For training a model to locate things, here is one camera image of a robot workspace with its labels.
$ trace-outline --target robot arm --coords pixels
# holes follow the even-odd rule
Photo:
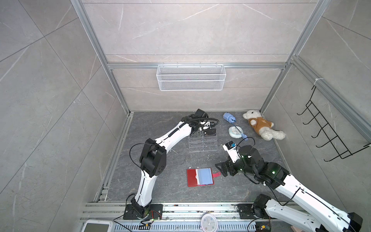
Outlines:
[[[198,109],[196,113],[185,116],[168,133],[155,140],[147,139],[140,156],[140,168],[142,169],[139,189],[131,203],[142,218],[145,218],[150,210],[152,190],[155,181],[166,166],[166,154],[180,140],[191,133],[201,131],[208,132],[217,124],[218,120],[209,118],[208,114]]]
[[[346,213],[326,202],[279,164],[264,162],[258,151],[250,145],[238,151],[232,141],[225,146],[230,158],[216,165],[221,172],[228,171],[232,176],[239,171],[252,175],[257,182],[277,190],[309,213],[282,206],[269,196],[260,194],[253,205],[253,213],[257,217],[268,215],[306,232],[359,232],[363,220],[356,213]]]

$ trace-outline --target white wire basket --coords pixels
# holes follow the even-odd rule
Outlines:
[[[218,64],[163,64],[156,76],[161,91],[222,90],[226,70]]]

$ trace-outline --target gray marble floor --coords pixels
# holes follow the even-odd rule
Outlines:
[[[125,201],[130,193],[136,193],[139,186],[141,171],[129,158],[129,149],[136,143],[146,139],[156,139],[170,131],[183,116],[193,112],[135,112],[131,122],[125,144],[118,160],[107,200]],[[184,138],[167,154],[165,170],[158,176],[152,193],[153,202],[207,202],[227,201],[243,202],[254,201],[256,196],[264,193],[273,197],[268,187],[251,183],[241,174],[227,177],[219,176],[214,179],[215,184],[200,187],[188,187],[186,170],[189,168],[211,167],[213,173],[218,172],[216,163],[227,160],[228,154],[222,145],[233,140],[228,134],[230,123],[223,119],[224,112],[208,112],[209,117],[220,120],[216,126],[218,136],[217,151],[196,152],[188,151],[188,138]],[[255,148],[265,161],[273,161],[284,166],[273,141],[265,141],[258,136],[242,117],[243,112],[232,112],[236,117],[236,125],[242,127],[244,133],[255,138]],[[253,140],[242,142],[241,145],[253,144]],[[134,161],[139,162],[142,145],[132,149]],[[283,195],[276,193],[279,200],[287,200]]]

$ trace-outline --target plush bear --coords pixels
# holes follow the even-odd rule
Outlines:
[[[274,123],[265,120],[257,110],[249,110],[242,116],[244,119],[249,121],[250,126],[254,128],[255,132],[264,140],[269,141],[272,138],[282,140],[286,137],[286,134],[283,131],[275,131],[271,129],[271,127],[274,126]]]

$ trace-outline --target marble tile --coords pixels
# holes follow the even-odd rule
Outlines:
[[[119,99],[116,98],[105,120],[115,138],[118,138],[120,135],[125,118],[125,111],[122,108]]]
[[[20,0],[44,35],[77,18],[69,0]]]
[[[165,134],[176,125],[182,117],[192,112],[134,112],[128,135],[119,157],[111,185],[108,190],[107,200],[125,201],[130,193],[136,193],[140,180],[140,169],[136,167],[128,157],[131,146],[145,141],[148,138],[156,139]],[[182,139],[167,153],[166,168],[158,176],[152,192],[152,200],[170,202],[189,201],[253,201],[260,193],[272,196],[266,186],[255,185],[243,175],[228,175],[227,177],[215,178],[215,184],[202,187],[188,187],[186,170],[189,168],[211,167],[213,173],[217,172],[216,163],[227,160],[228,154],[222,145],[228,141],[235,141],[228,134],[230,123],[223,120],[224,112],[207,112],[209,117],[220,119],[216,126],[218,136],[218,149],[216,151],[205,151],[190,153],[188,151],[188,138]],[[255,148],[266,161],[277,162],[283,165],[274,142],[265,141],[254,132],[248,125],[247,120],[242,118],[244,112],[234,112],[236,125],[242,127],[244,132],[255,138]],[[249,139],[246,144],[253,144]],[[141,146],[133,148],[131,155],[138,162]],[[283,195],[277,195],[279,200],[285,200]]]
[[[0,2],[0,61],[43,37],[19,1]]]
[[[0,190],[80,91],[44,38],[0,62]]]
[[[283,62],[289,54],[274,55],[106,55],[108,62]]]
[[[300,57],[371,121],[371,40],[322,18]]]
[[[224,88],[272,87],[281,69],[226,69]]]
[[[116,99],[116,93],[104,72],[103,67],[100,67],[89,83],[83,89],[83,92],[88,97],[99,115],[106,119],[109,110]]]
[[[156,69],[114,69],[122,88],[157,88]],[[280,69],[226,69],[224,88],[272,87]]]
[[[107,54],[244,55],[290,53],[315,4],[84,6]]]
[[[301,116],[296,114],[301,113],[305,109],[305,104],[312,95],[311,87],[312,84],[297,69],[292,69],[282,82],[276,96],[280,99],[283,107],[292,118],[292,121],[300,131],[346,209],[349,212],[356,212],[363,218],[369,218],[369,204],[364,204],[364,202],[368,202],[368,192],[371,191],[371,184],[368,181],[369,165],[366,161],[370,155],[371,148],[356,153],[346,159],[336,158],[330,162],[324,161],[324,159],[329,160],[337,156],[336,151],[330,144],[322,148],[317,148],[315,145],[321,146],[328,139],[323,132],[317,138],[311,137],[311,135],[317,135],[320,127],[314,121],[308,125],[302,124],[302,122],[307,123],[311,119],[309,112],[305,112]],[[297,101],[289,101],[288,99],[297,99]],[[362,137],[318,90],[314,92],[312,101],[351,152],[355,152],[368,144],[366,139]],[[346,150],[339,139],[333,141],[334,145],[340,148],[339,152],[342,153]],[[368,225],[369,223],[367,222],[362,227],[367,228]]]
[[[101,63],[79,19],[46,36],[73,78],[84,88]]]
[[[184,111],[259,109],[270,88],[223,88],[220,91],[160,91],[159,88],[121,88],[131,110]]]
[[[323,16],[371,38],[371,2],[369,0],[333,0]]]
[[[116,139],[105,123],[81,164],[49,231],[78,231],[79,213],[87,202],[94,200]]]
[[[295,178],[321,198],[345,210],[298,128],[276,97],[272,99],[264,115],[274,122],[274,129],[286,133],[286,138],[277,140],[277,143]]]
[[[261,3],[261,0],[83,0],[83,3]],[[264,3],[316,3],[316,0],[264,0]]]
[[[102,124],[81,92],[0,194],[2,231],[48,231]]]
[[[158,87],[157,69],[114,69],[115,78],[122,88]]]

